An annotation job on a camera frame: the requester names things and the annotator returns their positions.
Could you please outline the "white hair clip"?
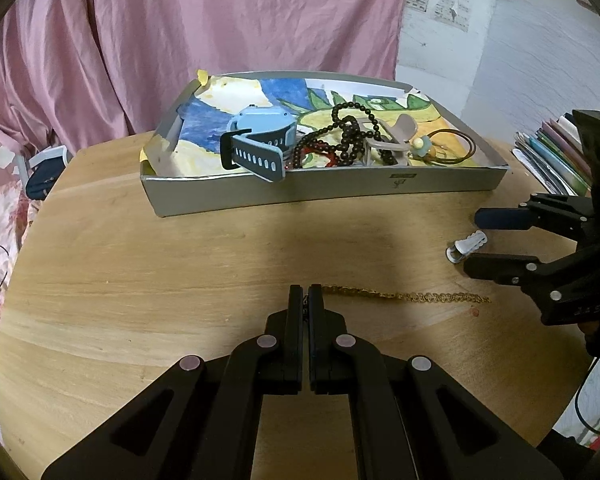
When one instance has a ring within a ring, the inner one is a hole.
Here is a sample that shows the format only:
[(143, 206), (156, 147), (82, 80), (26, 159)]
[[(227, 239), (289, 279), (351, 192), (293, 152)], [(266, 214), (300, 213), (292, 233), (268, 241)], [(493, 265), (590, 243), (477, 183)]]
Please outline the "white hair clip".
[(476, 252), (482, 246), (488, 242), (486, 233), (477, 230), (468, 237), (456, 240), (448, 248), (446, 248), (445, 255), (450, 263), (457, 264), (466, 259), (470, 254)]

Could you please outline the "yellow ball hair accessory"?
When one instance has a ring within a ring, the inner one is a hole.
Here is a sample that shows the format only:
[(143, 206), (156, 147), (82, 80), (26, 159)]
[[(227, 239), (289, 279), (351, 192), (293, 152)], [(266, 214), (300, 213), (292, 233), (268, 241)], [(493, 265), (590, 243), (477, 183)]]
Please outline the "yellow ball hair accessory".
[(414, 159), (422, 160), (423, 162), (434, 160), (430, 136), (413, 136), (410, 140), (410, 145), (411, 154)]

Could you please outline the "beige hair claw clip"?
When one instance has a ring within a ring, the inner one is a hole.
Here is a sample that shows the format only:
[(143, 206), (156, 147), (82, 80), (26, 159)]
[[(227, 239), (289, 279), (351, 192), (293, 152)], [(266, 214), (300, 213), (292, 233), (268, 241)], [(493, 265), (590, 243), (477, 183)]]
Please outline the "beige hair claw clip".
[(385, 166), (408, 166), (413, 145), (411, 140), (418, 131), (417, 122), (407, 114), (401, 114), (394, 125), (385, 120), (376, 119), (379, 128), (379, 139), (374, 137), (372, 121), (368, 118), (356, 120), (364, 136), (363, 164), (372, 166), (381, 162)]

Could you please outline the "blue smart watch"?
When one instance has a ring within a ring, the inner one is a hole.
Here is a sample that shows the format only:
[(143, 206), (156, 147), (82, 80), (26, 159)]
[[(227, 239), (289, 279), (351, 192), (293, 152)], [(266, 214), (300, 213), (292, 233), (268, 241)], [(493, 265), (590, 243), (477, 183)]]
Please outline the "blue smart watch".
[(266, 182), (285, 179), (285, 159), (296, 145), (297, 122), (279, 106), (249, 105), (230, 118), (220, 139), (225, 170), (242, 167)]

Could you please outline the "grey cardboard tray colourful lining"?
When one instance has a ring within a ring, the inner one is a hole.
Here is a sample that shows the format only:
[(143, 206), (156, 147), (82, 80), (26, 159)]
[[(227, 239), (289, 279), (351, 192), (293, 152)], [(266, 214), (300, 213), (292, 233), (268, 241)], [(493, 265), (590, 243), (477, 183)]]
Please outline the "grey cardboard tray colourful lining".
[[(286, 176), (266, 182), (242, 167), (225, 170), (220, 139), (249, 105), (279, 106), (296, 118)], [(363, 164), (368, 118), (394, 125), (401, 114), (430, 136), (434, 160)], [(325, 198), (491, 191), (506, 162), (474, 130), (425, 93), (400, 82), (323, 72), (198, 76), (183, 90), (140, 152), (140, 182), (158, 216)]]

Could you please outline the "stack of books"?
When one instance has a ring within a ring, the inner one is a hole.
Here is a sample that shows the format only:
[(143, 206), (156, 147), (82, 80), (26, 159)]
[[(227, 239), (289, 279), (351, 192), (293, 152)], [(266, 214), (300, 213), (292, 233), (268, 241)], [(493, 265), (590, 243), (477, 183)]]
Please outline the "stack of books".
[(517, 131), (512, 154), (550, 194), (590, 195), (592, 170), (570, 114), (544, 120), (532, 133)]

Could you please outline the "dark blue bag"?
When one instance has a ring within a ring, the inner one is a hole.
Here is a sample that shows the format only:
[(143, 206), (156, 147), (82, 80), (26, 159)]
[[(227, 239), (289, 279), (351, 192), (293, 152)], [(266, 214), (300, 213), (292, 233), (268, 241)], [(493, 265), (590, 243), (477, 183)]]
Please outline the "dark blue bag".
[(50, 146), (32, 157), (17, 155), (16, 167), (29, 200), (45, 200), (72, 159), (65, 145)]

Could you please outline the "pink curtain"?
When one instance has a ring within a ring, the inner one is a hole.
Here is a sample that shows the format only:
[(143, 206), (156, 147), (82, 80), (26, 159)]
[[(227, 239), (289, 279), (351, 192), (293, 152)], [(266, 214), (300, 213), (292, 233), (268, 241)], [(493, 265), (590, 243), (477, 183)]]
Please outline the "pink curtain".
[(404, 0), (16, 0), (0, 23), (0, 143), (73, 151), (154, 128), (198, 70), (389, 79)]

